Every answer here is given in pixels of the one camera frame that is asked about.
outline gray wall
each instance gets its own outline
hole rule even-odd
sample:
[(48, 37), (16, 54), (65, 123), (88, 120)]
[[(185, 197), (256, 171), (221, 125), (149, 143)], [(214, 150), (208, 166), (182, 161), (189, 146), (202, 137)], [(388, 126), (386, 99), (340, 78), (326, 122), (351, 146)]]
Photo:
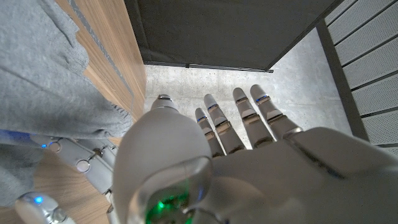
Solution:
[(325, 22), (369, 141), (398, 154), (398, 2), (345, 0)]

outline concrete floor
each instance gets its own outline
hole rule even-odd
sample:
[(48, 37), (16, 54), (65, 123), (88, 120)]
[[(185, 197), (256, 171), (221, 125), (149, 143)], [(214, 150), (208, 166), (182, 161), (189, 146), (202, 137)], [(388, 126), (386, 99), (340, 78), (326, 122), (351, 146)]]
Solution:
[(195, 119), (196, 108), (205, 110), (203, 97), (211, 93), (243, 143), (251, 148), (232, 91), (242, 88), (255, 105), (250, 87), (259, 84), (275, 105), (304, 130), (323, 126), (352, 135), (316, 29), (272, 69), (274, 73), (146, 65), (144, 110), (150, 109), (158, 94), (166, 93), (181, 114)]

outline perforated panel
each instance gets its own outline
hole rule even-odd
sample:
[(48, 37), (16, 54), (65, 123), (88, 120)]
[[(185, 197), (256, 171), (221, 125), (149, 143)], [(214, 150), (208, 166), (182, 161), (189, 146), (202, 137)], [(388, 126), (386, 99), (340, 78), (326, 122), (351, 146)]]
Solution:
[(369, 141), (372, 144), (398, 143), (398, 111), (363, 118)]
[(398, 38), (343, 68), (349, 87), (355, 88), (398, 70)]
[(348, 36), (395, 0), (358, 0), (328, 27), (333, 43)]
[(398, 147), (388, 147), (388, 148), (380, 147), (380, 149), (390, 152), (395, 156), (398, 156)]
[(398, 34), (398, 2), (336, 46), (341, 64), (345, 65), (396, 34)]
[(333, 20), (341, 15), (348, 7), (354, 4), (356, 0), (345, 0), (340, 3), (339, 6), (336, 7), (328, 16), (325, 18), (326, 25), (329, 25)]
[(360, 115), (398, 106), (398, 75), (353, 91)]

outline gray cloth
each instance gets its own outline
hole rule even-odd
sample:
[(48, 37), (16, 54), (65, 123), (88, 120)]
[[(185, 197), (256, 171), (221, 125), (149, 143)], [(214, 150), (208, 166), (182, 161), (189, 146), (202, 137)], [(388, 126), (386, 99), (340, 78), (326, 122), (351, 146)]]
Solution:
[(42, 158), (43, 149), (0, 144), (0, 206), (11, 207), (33, 190), (33, 173)]
[[(77, 139), (122, 136), (129, 129), (130, 114), (83, 75), (88, 55), (76, 40), (78, 27), (54, 1), (2, 0), (0, 23), (0, 129)], [(0, 186), (4, 206), (32, 189), (26, 180), (31, 183), (35, 163), (26, 159), (38, 161), (42, 151), (0, 150), (6, 150), (0, 178), (9, 180)]]

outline white robotic hand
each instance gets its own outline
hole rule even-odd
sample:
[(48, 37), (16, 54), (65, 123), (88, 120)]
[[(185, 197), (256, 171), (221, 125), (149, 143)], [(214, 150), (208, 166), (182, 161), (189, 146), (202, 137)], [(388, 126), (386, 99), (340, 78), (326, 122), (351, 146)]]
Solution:
[(394, 223), (398, 160), (327, 128), (303, 131), (258, 85), (269, 130), (237, 88), (246, 150), (211, 95), (198, 124), (159, 95), (124, 136), (114, 168), (121, 223)]

